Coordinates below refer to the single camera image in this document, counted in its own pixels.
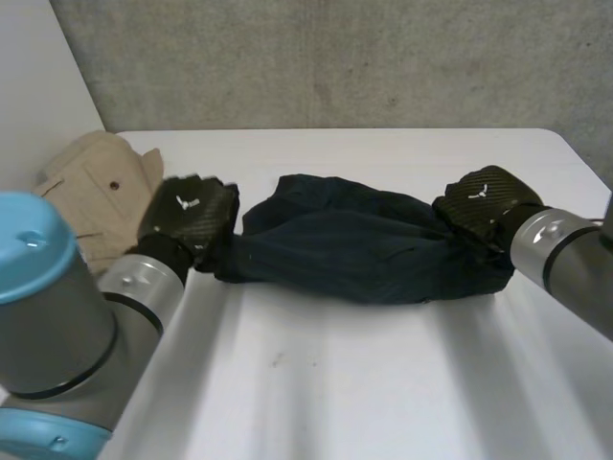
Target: white table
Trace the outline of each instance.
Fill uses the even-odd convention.
[[[539,129],[155,131],[166,174],[236,181],[241,211],[287,173],[426,202],[488,164],[601,217],[609,191]],[[358,307],[193,273],[104,459],[613,457],[613,346],[522,275],[495,296]]]

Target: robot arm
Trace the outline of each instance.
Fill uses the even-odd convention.
[[[605,225],[613,219],[611,207]],[[519,271],[613,340],[613,241],[605,225],[547,209],[521,224],[510,252]]]
[[[545,206],[526,184],[490,166],[448,185],[434,208],[473,243],[508,254],[521,273],[613,340],[613,201],[599,226]]]
[[[154,196],[138,244],[98,286],[55,209],[0,195],[0,451],[94,460],[119,422],[183,296],[230,236],[238,189],[197,176]]]

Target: navy shirt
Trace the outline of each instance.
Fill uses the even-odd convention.
[[[245,214],[216,277],[411,304],[497,292],[512,274],[506,256],[454,234],[418,199],[295,174]]]

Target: white logo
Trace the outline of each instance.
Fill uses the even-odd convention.
[[[183,201],[181,199],[181,196],[177,195],[176,200],[179,202],[179,204],[183,208],[183,211],[186,211],[188,208],[192,208],[193,206],[197,206],[198,204],[200,204],[200,200],[198,198],[196,198],[193,201]]]
[[[488,184],[485,184],[483,186],[483,190],[481,192],[479,192],[477,195],[469,195],[468,199],[473,199],[473,198],[485,198],[487,195],[486,193],[488,192]]]

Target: gray concrete wall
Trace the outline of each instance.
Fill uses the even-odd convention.
[[[52,0],[109,130],[545,127],[613,185],[609,0]]]

